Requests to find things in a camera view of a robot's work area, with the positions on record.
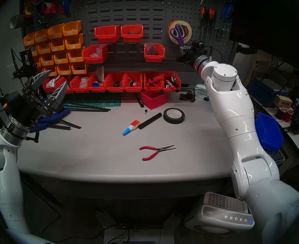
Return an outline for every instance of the blue cap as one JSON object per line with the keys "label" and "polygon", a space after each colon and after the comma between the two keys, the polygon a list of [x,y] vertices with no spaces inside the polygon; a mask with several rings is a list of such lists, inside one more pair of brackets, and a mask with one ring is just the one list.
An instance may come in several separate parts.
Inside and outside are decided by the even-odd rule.
{"label": "blue cap", "polygon": [[127,128],[124,132],[123,132],[123,135],[127,134],[130,132],[130,128]]}

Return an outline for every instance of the workbench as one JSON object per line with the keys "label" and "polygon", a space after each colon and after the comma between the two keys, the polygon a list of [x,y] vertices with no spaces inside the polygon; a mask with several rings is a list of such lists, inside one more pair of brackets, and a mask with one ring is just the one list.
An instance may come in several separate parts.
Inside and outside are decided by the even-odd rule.
{"label": "workbench", "polygon": [[[47,128],[39,143],[23,141],[18,151],[20,172],[78,182],[140,184],[208,180],[230,176],[231,147],[215,119],[210,102],[179,100],[169,93],[168,102],[154,110],[141,108],[134,93],[124,93],[120,107],[108,113],[70,112],[64,120],[81,126],[70,131]],[[144,122],[167,108],[185,113],[181,124],[163,117],[125,136],[135,119]],[[154,153],[141,146],[176,149]]]}

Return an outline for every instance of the green cutting mat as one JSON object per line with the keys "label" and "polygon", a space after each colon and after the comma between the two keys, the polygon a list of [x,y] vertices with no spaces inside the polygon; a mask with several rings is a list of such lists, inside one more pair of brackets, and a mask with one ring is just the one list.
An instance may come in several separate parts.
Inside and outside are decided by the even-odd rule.
{"label": "green cutting mat", "polygon": [[83,96],[78,94],[78,96],[69,96],[63,102],[69,102],[69,104],[63,103],[63,107],[65,108],[87,108],[78,107],[74,103],[95,107],[120,107],[121,93],[85,94]]}

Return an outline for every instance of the red plier handle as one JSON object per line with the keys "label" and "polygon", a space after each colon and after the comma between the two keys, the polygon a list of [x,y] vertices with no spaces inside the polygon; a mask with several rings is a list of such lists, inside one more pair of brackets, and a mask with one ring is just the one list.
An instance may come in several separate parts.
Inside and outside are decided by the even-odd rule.
{"label": "red plier handle", "polygon": [[153,158],[154,156],[156,156],[157,153],[158,153],[158,150],[157,150],[156,148],[154,148],[154,147],[150,147],[150,146],[143,146],[143,147],[140,147],[139,149],[152,149],[152,150],[156,150],[156,152],[155,152],[153,155],[151,155],[151,156],[149,156],[149,157],[144,157],[144,158],[143,158],[143,161],[148,161],[148,160],[152,159],[152,158]]}

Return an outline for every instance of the black tape roll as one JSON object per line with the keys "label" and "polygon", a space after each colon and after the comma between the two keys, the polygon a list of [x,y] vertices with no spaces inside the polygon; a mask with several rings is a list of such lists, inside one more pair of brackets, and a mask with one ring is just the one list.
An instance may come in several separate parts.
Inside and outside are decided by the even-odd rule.
{"label": "black tape roll", "polygon": [[171,124],[180,124],[185,119],[185,114],[182,110],[177,108],[165,109],[163,118],[166,122]]}

